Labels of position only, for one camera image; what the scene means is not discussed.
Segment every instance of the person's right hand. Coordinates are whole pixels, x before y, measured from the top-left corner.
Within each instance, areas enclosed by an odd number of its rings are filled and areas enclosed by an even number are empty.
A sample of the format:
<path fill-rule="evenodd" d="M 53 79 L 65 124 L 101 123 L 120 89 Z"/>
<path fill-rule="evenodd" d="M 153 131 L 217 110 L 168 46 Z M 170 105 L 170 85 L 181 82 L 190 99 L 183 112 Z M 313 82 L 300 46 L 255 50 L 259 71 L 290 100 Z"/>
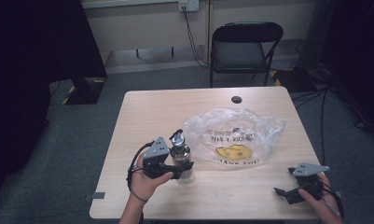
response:
<path fill-rule="evenodd" d="M 324 183 L 324 188 L 329 189 L 329 179 L 322 175 L 322 174 L 317 174 L 320 179 Z M 341 224 L 343 223 L 342 218 L 338 217 L 329 207 L 326 203 L 329 203 L 332 205 L 333 208 L 335 208 L 337 211 L 339 211 L 338 204 L 335 200 L 335 198 L 325 190 L 323 190 L 323 199 L 317 201 L 315 200 L 311 194 L 306 191 L 305 189 L 299 189 L 298 193 L 302 198 L 306 200 L 313 208 L 317 216 L 324 221 L 326 224 Z"/>

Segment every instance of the clear plastic bag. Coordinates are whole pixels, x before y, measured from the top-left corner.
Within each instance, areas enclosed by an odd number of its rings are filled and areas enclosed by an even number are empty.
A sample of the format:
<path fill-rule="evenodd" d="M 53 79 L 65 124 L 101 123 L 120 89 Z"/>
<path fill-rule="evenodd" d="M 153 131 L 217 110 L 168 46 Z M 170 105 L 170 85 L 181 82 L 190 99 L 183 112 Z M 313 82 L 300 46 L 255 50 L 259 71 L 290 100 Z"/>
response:
<path fill-rule="evenodd" d="M 247 109 L 216 108 L 189 117 L 183 136 L 194 158 L 242 169 L 265 163 L 284 126 L 282 119 Z"/>

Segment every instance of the person's left hand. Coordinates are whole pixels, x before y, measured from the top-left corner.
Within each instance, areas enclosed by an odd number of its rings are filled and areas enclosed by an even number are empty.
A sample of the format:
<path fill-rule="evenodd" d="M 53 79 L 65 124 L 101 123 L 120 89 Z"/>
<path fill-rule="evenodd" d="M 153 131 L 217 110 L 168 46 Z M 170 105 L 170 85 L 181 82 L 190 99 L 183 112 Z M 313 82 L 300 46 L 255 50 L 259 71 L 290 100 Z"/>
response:
<path fill-rule="evenodd" d="M 143 156 L 137 160 L 137 166 L 143 168 Z M 148 200 L 155 192 L 155 189 L 169 181 L 173 177 L 173 172 L 166 173 L 158 178 L 152 179 L 146 176 L 143 171 L 135 171 L 132 175 L 131 190 L 141 199 Z"/>

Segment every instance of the gray carpet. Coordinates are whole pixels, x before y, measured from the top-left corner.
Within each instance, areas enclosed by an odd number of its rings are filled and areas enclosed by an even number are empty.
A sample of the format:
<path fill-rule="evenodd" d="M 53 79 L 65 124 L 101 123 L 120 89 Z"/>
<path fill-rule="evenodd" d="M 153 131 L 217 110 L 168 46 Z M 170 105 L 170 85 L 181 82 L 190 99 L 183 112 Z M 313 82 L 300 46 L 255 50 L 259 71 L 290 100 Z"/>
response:
<path fill-rule="evenodd" d="M 262 83 L 263 77 L 251 80 L 245 75 L 215 76 L 215 87 Z M 50 87 L 55 91 L 57 85 L 53 83 Z M 201 67 L 126 73 L 109 76 L 97 105 L 62 105 L 72 87 L 70 81 L 63 81 L 51 99 L 49 123 L 34 154 L 23 170 L 7 178 L 0 191 L 0 223 L 117 223 L 91 219 L 90 200 L 86 196 L 96 189 L 124 94 L 208 86 L 208 70 Z M 323 95 L 319 95 L 298 108 L 320 161 L 322 100 Z M 295 101 L 296 106 L 303 103 Z M 326 165 L 331 168 L 327 175 L 334 189 L 344 194 L 342 201 L 349 223 L 374 223 L 374 133 L 354 128 L 356 115 L 336 92 L 327 93 L 324 141 Z"/>

